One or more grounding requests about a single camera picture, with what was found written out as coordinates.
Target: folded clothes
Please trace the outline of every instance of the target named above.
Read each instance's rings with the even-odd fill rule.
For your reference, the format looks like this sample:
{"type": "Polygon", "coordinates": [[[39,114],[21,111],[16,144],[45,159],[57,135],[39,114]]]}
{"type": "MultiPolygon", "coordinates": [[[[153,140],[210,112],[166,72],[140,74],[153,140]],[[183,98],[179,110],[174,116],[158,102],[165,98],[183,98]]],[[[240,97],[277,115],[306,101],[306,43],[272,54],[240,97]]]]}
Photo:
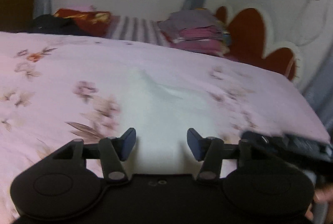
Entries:
{"type": "Polygon", "coordinates": [[[230,34],[209,10],[183,10],[159,22],[170,46],[197,53],[222,53],[229,50],[230,34]]]}
{"type": "Polygon", "coordinates": [[[209,38],[214,37],[214,35],[218,32],[219,31],[215,26],[209,26],[205,28],[183,29],[179,32],[179,35],[185,39],[209,38]]]}

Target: pink floral bedsheet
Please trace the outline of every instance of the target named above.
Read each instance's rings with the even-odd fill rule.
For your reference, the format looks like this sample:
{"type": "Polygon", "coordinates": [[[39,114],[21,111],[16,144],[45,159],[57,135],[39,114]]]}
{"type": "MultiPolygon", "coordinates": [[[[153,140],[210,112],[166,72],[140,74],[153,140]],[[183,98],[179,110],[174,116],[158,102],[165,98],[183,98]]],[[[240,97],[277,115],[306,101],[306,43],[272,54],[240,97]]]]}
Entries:
{"type": "MultiPolygon", "coordinates": [[[[222,58],[93,37],[0,33],[0,223],[11,181],[65,143],[135,127],[128,172],[198,170],[186,130],[236,143],[247,129],[329,141],[283,76],[222,58]]],[[[88,162],[101,175],[98,161],[88,162]]]]}

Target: pink cloth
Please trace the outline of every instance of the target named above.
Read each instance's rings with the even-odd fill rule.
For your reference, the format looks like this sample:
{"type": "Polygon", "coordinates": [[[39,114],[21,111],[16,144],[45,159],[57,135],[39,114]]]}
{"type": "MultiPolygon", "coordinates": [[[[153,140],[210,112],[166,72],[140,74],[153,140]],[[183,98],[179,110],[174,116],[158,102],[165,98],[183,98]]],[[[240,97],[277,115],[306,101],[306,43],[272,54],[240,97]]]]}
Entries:
{"type": "Polygon", "coordinates": [[[218,33],[215,26],[205,27],[205,28],[194,28],[194,29],[183,29],[179,32],[179,35],[186,40],[193,38],[210,38],[218,33]]]}

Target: red flower-shaped headboard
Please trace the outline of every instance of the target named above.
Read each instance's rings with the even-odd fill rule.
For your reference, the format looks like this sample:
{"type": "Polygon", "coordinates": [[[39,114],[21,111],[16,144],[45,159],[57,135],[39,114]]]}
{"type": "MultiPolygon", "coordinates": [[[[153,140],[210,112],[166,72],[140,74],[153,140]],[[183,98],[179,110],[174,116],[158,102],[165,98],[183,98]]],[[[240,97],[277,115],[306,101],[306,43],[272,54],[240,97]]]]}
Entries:
{"type": "MultiPolygon", "coordinates": [[[[225,6],[220,7],[215,15],[227,24],[228,12],[225,6]]],[[[227,26],[232,44],[226,55],[239,62],[286,75],[289,80],[296,76],[297,58],[288,47],[278,48],[265,56],[266,26],[263,16],[255,8],[240,11],[227,26]]]]}

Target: striped blanket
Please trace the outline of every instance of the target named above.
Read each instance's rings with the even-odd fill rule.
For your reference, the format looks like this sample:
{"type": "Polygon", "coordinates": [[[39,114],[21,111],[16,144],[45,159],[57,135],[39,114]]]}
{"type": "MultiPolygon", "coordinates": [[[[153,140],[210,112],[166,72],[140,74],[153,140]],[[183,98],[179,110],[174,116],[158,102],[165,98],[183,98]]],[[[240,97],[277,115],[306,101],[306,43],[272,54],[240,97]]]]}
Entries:
{"type": "Polygon", "coordinates": [[[106,38],[170,47],[156,21],[137,17],[114,16],[106,38]]]}

